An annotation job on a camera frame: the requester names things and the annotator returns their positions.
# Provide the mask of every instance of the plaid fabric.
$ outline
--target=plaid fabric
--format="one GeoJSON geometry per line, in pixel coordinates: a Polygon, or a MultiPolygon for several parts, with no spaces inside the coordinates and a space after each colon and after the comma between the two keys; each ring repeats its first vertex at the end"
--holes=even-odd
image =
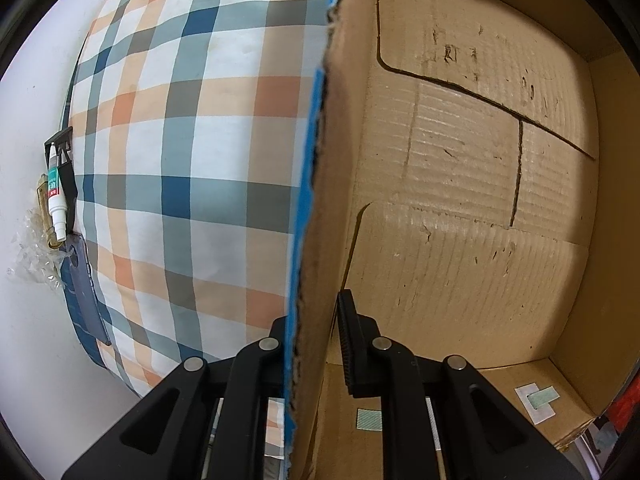
{"type": "MultiPolygon", "coordinates": [[[[146,394],[286,310],[294,212],[327,0],[105,0],[74,79],[84,235],[112,346],[146,394]]],[[[281,454],[282,406],[268,443],[281,454]]]]}

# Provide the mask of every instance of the glue tube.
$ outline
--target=glue tube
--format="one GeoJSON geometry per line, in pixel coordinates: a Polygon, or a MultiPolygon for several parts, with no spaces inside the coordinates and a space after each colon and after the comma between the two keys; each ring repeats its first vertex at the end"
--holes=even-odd
{"type": "Polygon", "coordinates": [[[51,147],[49,157],[49,179],[47,199],[49,201],[49,214],[53,220],[53,228],[59,242],[66,240],[66,199],[62,189],[60,175],[58,174],[58,155],[55,146],[51,147]]]}

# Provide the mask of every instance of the cardboard box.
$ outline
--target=cardboard box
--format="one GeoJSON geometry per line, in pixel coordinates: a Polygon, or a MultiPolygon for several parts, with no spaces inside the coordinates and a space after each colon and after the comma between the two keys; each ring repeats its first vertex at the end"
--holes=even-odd
{"type": "Polygon", "coordinates": [[[640,77],[582,0],[335,0],[302,246],[291,478],[382,477],[335,295],[417,355],[465,356],[557,447],[640,357],[640,77]],[[562,7],[564,12],[556,12],[562,7]]]}

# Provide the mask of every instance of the red object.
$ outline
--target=red object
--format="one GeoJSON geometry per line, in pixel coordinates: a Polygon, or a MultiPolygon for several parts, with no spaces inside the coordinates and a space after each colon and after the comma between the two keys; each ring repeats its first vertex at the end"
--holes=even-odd
{"type": "Polygon", "coordinates": [[[614,401],[607,410],[607,416],[619,434],[629,422],[636,404],[640,404],[640,374],[636,375],[622,397],[614,401]]]}

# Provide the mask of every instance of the clear plastic wrapper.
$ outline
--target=clear plastic wrapper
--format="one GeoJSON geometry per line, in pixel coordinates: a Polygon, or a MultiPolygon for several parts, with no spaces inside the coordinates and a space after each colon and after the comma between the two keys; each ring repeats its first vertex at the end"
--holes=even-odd
{"type": "Polygon", "coordinates": [[[27,211],[10,251],[15,253],[15,264],[7,269],[9,275],[27,282],[46,283],[52,289],[63,286],[60,265],[66,253],[49,247],[39,207],[27,211]]]}

